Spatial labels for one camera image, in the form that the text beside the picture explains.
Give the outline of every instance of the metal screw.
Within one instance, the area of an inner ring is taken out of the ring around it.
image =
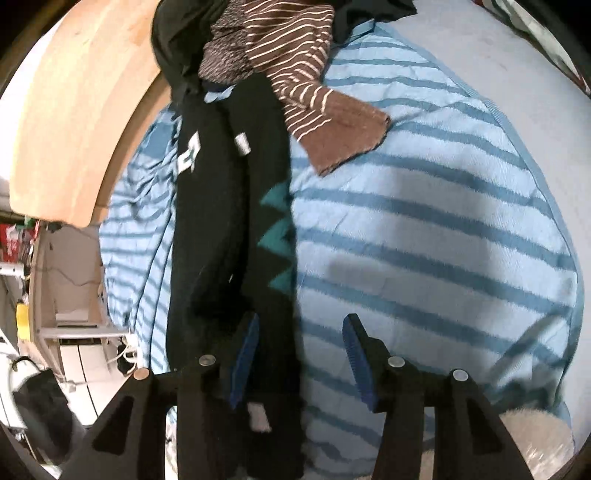
[[[202,367],[209,367],[216,362],[216,358],[213,355],[202,355],[199,358],[199,365]]]
[[[145,380],[150,376],[150,371],[147,368],[138,368],[134,372],[134,378],[136,380]]]
[[[466,380],[468,380],[468,374],[464,372],[464,370],[454,370],[453,378],[455,378],[458,382],[465,382]]]
[[[391,356],[390,358],[388,358],[388,365],[394,368],[404,367],[405,363],[406,362],[404,361],[404,358],[402,358],[401,356]]]

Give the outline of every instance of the teal triangle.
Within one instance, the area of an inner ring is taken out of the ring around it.
[[[269,282],[269,286],[274,290],[280,291],[288,297],[291,297],[293,293],[293,268],[290,267],[277,275]]]
[[[291,260],[294,256],[294,250],[286,240],[291,228],[291,218],[283,217],[266,231],[265,235],[259,240],[258,246],[273,252],[275,255]]]
[[[273,207],[280,212],[289,212],[290,203],[288,196],[290,192],[290,186],[287,181],[276,184],[261,200],[261,205]]]

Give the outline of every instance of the white tag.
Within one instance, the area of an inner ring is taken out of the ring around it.
[[[246,133],[237,135],[234,141],[236,142],[236,146],[238,147],[240,155],[248,155],[251,152],[251,146],[249,145],[248,139],[246,138]]]
[[[269,433],[271,425],[265,413],[265,407],[262,403],[249,402],[246,404],[248,413],[251,415],[251,430],[253,432]]]
[[[201,142],[199,141],[199,132],[195,132],[189,139],[187,151],[180,154],[177,158],[178,173],[184,172],[189,167],[191,171],[195,170],[195,158],[197,153],[201,150]]]

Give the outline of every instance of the clothing pile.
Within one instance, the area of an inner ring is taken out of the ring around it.
[[[156,373],[258,316],[246,416],[228,429],[211,415],[223,461],[249,476],[372,472],[384,418],[356,390],[349,313],[425,371],[467,369],[499,411],[563,412],[582,305],[568,233],[498,109],[376,22],[413,13],[410,0],[155,13],[173,102],[100,227],[109,315]]]

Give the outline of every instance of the blue striped bedsheet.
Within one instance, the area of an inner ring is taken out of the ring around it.
[[[306,478],[354,478],[375,463],[384,417],[367,410],[353,382],[340,332],[351,312],[426,371],[468,370],[500,410],[566,414],[560,381],[578,340],[582,278],[510,123],[385,24],[364,24],[333,50],[324,81],[387,111],[392,128],[326,177],[291,144]],[[129,191],[121,198],[118,185],[100,229],[109,312],[140,333],[155,372],[168,368],[178,129],[170,117],[156,124],[162,139],[148,132],[119,182]],[[427,411],[427,441],[433,432]]]

